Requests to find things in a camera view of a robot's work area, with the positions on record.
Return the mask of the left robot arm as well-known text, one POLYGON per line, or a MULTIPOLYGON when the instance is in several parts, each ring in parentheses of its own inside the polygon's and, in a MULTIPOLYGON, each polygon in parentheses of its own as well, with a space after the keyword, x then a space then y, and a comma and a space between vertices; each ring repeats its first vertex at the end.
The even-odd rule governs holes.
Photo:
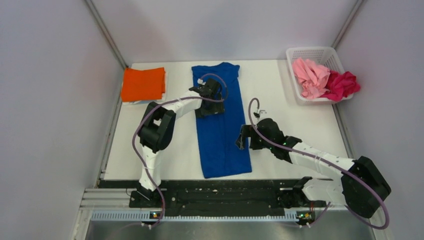
POLYGON ((138 185, 130 195, 130 208, 165 208, 165 197, 160 189, 161 163, 164 150, 170 145, 176 121, 194 112, 197 118, 222 114, 229 91, 223 79, 199 80, 181 97, 163 103, 150 102, 132 137, 132 147, 142 162, 138 185))

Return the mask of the blue t shirt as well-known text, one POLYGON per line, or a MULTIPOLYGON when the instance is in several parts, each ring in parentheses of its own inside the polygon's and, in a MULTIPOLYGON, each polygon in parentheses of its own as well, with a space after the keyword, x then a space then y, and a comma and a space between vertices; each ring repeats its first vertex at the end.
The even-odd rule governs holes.
POLYGON ((204 178, 219 178, 252 172, 248 149, 240 150, 236 140, 246 123, 240 90, 239 65, 222 62, 215 66, 196 65, 191 68, 194 86, 198 80, 224 81, 229 91, 224 113, 196 119, 200 164, 204 178))

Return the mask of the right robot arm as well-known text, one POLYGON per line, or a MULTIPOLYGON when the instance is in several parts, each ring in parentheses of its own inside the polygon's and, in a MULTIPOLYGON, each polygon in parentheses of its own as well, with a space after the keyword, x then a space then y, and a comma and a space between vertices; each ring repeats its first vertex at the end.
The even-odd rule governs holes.
POLYGON ((243 150, 247 141, 252 150, 268 149, 279 160, 325 177, 301 179, 300 186, 293 192, 293 200, 299 206, 307 206, 311 201, 331 202, 369 219, 392 192, 368 157, 352 159, 320 151, 297 137, 284 135, 271 118, 261 119, 257 125, 243 124, 235 144, 243 150))

